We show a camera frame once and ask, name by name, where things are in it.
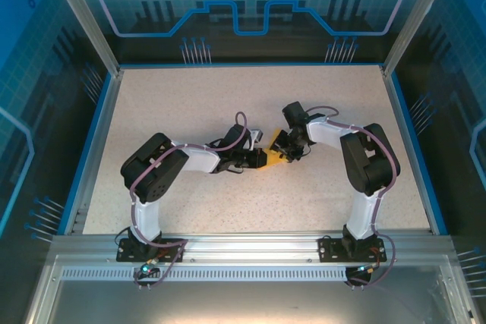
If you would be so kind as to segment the yellow square paper sheet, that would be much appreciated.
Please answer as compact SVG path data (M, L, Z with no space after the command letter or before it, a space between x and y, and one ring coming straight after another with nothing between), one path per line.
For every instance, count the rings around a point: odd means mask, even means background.
M279 134L280 134L280 132L281 132L281 131L282 131L281 129L277 129L277 130L275 130L275 131L274 131L274 134L273 134L273 137L272 137L272 139L271 139L270 144L269 144L269 145L268 145L266 148L264 148L264 149L263 149L263 152L264 152L264 153L265 153L265 151L266 151L266 150L271 150L271 148L270 148L270 147L271 147L271 145L272 145L272 144L273 144L273 143L276 141L276 139L277 139L277 137L279 136Z

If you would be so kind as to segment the grey metal sheet panel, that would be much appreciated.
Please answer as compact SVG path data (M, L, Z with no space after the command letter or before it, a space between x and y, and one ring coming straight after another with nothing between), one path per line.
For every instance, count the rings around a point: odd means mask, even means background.
M397 266L381 282L65 281L48 266L24 324L486 324L459 268Z

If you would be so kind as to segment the blue table border frame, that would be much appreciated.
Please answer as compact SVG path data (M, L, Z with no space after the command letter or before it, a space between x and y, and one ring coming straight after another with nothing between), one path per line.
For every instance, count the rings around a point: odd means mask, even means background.
M431 192L418 167L398 93L378 65L216 65L158 68L124 66L110 86L99 116L108 122L90 144L95 165L84 167L74 205L85 217L78 234L115 234L130 222L130 197L122 163L157 132L181 143L222 137L244 112L264 133L286 127L282 109L339 111L346 124L380 124L401 165L381 204L381 231L437 229ZM183 172L162 198L161 229L173 234L338 231L352 208L353 189L340 151L322 144L298 162L241 174Z

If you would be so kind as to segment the aluminium mounting rail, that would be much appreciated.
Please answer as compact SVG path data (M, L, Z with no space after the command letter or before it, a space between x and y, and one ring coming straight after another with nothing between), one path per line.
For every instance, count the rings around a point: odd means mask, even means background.
M445 257L455 257L451 237L434 235L426 230L386 230L393 239L400 266L419 263L437 265ZM280 233L183 234L188 241L183 263L253 264L319 261L317 240L325 235L339 237L339 231ZM76 264L110 263L115 260L115 237L107 234L56 236L49 249L50 260Z

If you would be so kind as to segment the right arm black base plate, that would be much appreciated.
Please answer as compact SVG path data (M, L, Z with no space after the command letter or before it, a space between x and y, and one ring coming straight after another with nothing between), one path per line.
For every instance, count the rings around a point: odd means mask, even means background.
M317 253L321 263L372 263L386 262L383 240L371 235L364 240L353 237L332 238L324 235L317 240Z

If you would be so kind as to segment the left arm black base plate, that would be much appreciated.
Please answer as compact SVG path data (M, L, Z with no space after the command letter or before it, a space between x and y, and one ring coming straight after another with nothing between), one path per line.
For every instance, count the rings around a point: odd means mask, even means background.
M136 238L123 238L118 243L117 262L145 263L157 259L160 263L170 263L179 253L177 263L182 261L183 253L180 244L171 247L154 247L142 244Z

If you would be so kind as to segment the aluminium frame post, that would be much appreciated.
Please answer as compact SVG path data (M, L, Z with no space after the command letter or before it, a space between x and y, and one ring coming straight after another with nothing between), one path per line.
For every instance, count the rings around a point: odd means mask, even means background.
M421 26L422 21L430 11L435 0L417 0L412 8L403 28L400 30L382 67L385 79L391 78L396 66L405 54L410 42Z
M120 66L85 0L66 0L107 71L117 77Z

